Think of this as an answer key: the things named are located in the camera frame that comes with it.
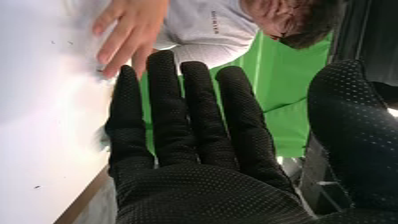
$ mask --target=black glove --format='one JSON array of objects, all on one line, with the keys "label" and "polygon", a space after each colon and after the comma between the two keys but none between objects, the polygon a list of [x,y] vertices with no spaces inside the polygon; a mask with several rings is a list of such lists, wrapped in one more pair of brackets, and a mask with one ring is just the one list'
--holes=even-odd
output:
[{"label": "black glove", "polygon": [[[382,136],[377,135],[384,127],[370,129],[366,119],[372,118],[366,113],[363,121],[354,119],[358,114],[347,113],[359,113],[354,108],[363,105],[361,109],[368,108],[368,113],[381,116],[372,124],[377,121],[395,122],[358,73],[359,69],[359,64],[329,66],[319,74],[310,91],[311,127],[331,152],[336,176],[356,202],[356,208],[315,220],[303,208],[276,162],[272,137],[242,69],[226,68],[217,75],[230,129],[226,132],[207,66],[198,62],[182,66],[185,103],[173,53],[160,52],[150,58],[160,164],[155,169],[155,158],[146,149],[139,84],[132,68],[123,67],[105,126],[112,140],[111,175],[118,190],[118,223],[398,223],[397,136],[386,132],[381,132]],[[359,84],[361,88],[347,89]],[[347,96],[363,99],[352,101]],[[374,133],[384,144],[391,144],[390,151],[382,151],[382,146],[370,147],[365,144],[361,133]]]},{"label": "black glove", "polygon": [[135,72],[121,69],[105,126],[118,223],[304,223],[311,217],[276,162],[244,71],[226,68],[217,76],[230,136],[208,68],[183,63],[185,101],[173,58],[173,52],[159,52],[148,65],[159,169],[146,149]]}]

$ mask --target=bare hand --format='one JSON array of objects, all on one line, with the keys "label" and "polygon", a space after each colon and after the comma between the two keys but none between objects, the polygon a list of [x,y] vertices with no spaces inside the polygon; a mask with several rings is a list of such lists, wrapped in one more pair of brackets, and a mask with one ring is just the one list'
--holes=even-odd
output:
[{"label": "bare hand", "polygon": [[169,0],[112,0],[93,27],[95,34],[102,35],[107,27],[120,20],[98,53],[98,61],[107,64],[104,70],[107,77],[116,75],[130,58],[134,58],[137,75],[143,75],[167,6]]}]

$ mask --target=white shirt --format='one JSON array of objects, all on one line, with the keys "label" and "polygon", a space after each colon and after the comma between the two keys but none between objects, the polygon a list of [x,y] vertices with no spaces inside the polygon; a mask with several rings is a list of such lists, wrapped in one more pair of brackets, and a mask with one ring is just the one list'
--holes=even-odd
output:
[{"label": "white shirt", "polygon": [[210,68],[247,52],[258,25],[240,0],[171,0],[155,49],[171,49],[176,64],[201,61]]}]

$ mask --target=dark hair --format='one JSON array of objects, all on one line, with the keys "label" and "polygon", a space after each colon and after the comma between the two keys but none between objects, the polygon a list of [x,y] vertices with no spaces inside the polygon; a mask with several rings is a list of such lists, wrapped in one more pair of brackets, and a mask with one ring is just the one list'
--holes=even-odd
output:
[{"label": "dark hair", "polygon": [[295,49],[311,47],[327,37],[342,19],[342,0],[313,0],[301,18],[299,34],[281,38]]}]

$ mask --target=person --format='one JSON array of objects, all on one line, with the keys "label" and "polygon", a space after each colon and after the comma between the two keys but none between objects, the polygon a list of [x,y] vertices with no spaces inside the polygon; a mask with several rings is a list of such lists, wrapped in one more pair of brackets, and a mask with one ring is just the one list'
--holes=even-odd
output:
[{"label": "person", "polygon": [[105,76],[130,58],[141,75],[153,49],[173,50],[178,64],[201,61],[214,68],[246,54],[258,30],[308,48],[333,30],[340,6],[342,0],[112,0],[93,26],[102,35],[120,20],[98,52]]},{"label": "person", "polygon": [[182,64],[185,98],[171,51],[148,60],[155,156],[146,148],[141,89],[123,66],[105,131],[120,224],[398,223],[398,125],[365,80],[363,64],[322,70],[310,87],[310,122],[352,208],[320,219],[306,212],[276,147],[251,83],[239,67],[217,74]]}]

